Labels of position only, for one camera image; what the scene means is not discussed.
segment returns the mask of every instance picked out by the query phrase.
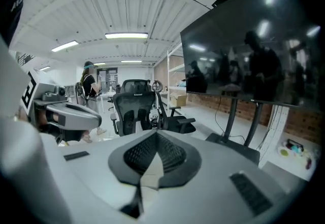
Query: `black monitor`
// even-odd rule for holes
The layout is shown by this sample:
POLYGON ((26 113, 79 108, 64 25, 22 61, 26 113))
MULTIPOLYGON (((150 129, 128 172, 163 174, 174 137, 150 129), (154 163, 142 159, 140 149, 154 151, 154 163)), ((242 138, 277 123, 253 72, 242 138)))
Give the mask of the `black monitor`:
POLYGON ((319 32, 300 0, 228 0, 181 32, 187 92, 318 110, 319 32))

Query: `ceiling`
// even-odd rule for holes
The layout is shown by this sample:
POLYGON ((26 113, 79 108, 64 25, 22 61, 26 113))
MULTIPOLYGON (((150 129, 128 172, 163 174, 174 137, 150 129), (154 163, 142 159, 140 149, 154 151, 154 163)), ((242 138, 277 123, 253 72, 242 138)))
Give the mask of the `ceiling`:
POLYGON ((119 65, 141 59, 152 65, 179 44, 184 28, 210 10, 205 5, 196 0, 24 0, 10 49, 47 64, 91 60, 119 65), (146 32, 148 40, 105 38, 105 33, 127 31, 146 32), (79 45, 51 51, 73 40, 79 45))

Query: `cap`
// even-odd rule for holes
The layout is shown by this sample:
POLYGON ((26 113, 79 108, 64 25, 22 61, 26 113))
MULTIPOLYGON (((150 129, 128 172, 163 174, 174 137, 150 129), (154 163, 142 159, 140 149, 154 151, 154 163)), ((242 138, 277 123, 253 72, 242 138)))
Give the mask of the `cap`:
POLYGON ((84 69, 91 68, 91 67, 98 68, 98 66, 95 66, 91 61, 86 61, 84 65, 84 69))
POLYGON ((256 42, 259 41, 259 37, 257 35, 257 33, 255 33, 254 31, 248 31, 246 33, 246 37, 245 37, 245 44, 251 43, 251 42, 256 42))

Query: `chair headrest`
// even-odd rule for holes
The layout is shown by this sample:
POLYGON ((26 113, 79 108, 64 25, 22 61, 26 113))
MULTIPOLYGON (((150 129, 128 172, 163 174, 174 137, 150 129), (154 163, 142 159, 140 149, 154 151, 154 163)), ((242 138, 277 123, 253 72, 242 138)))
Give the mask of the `chair headrest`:
POLYGON ((121 93, 130 92, 137 94, 149 91, 148 82, 140 79, 124 80, 121 87, 121 93))

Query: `floor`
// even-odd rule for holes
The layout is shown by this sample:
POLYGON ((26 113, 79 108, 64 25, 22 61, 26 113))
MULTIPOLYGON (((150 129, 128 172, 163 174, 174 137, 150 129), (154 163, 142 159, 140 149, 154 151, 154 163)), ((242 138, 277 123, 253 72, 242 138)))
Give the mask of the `floor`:
MULTIPOLYGON (((107 131, 101 135, 96 134, 96 129, 92 130, 90 133, 91 139, 93 142, 103 142, 109 141, 115 138, 119 138, 117 134, 114 132, 113 123, 110 119, 111 113, 114 113, 114 110, 108 109, 112 106, 111 103, 108 103, 104 100, 104 110, 105 113, 102 113, 100 109, 100 115, 102 116, 102 125, 101 128, 106 129, 107 131)), ((211 130, 206 128, 204 125, 195 122, 193 125, 196 127, 196 131, 191 134, 187 134, 191 137, 198 138, 201 140, 205 140, 210 134, 211 130)), ((85 141, 81 140, 80 142, 71 141, 69 145, 79 145, 84 144, 85 141)), ((286 193, 290 193, 291 191, 300 188, 302 185, 306 183, 306 181, 296 177, 293 174, 275 166, 274 164, 267 163, 263 168, 267 174, 269 174, 282 188, 286 193)), ((163 175, 163 167, 160 160, 160 157, 156 155, 155 159, 153 160, 152 164, 144 174, 141 179, 141 190, 142 196, 145 198, 144 202, 144 209, 146 210, 150 205, 153 203, 154 198, 158 196, 157 193, 157 184, 159 178, 163 175)))

